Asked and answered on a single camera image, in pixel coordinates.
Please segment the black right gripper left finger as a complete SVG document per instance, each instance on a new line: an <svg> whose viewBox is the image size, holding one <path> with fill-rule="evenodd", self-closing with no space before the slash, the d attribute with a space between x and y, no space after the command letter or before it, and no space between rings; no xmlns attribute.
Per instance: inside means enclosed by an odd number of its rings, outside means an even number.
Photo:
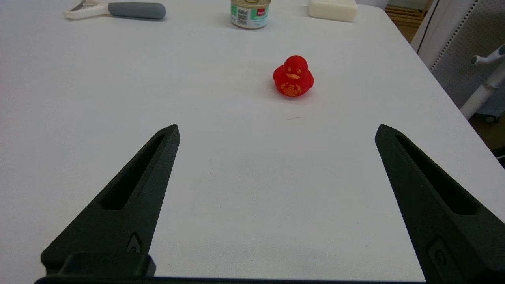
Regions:
<svg viewBox="0 0 505 284"><path fill-rule="evenodd" d="M41 254L47 274L74 253L148 253L180 142L161 129Z"/></svg>

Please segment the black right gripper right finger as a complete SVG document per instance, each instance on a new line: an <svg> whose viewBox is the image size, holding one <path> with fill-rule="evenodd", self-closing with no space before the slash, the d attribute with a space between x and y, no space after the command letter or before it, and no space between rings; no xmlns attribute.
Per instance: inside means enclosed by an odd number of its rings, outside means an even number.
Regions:
<svg viewBox="0 0 505 284"><path fill-rule="evenodd" d="M426 281L503 284L504 222L400 131L375 143Z"/></svg>

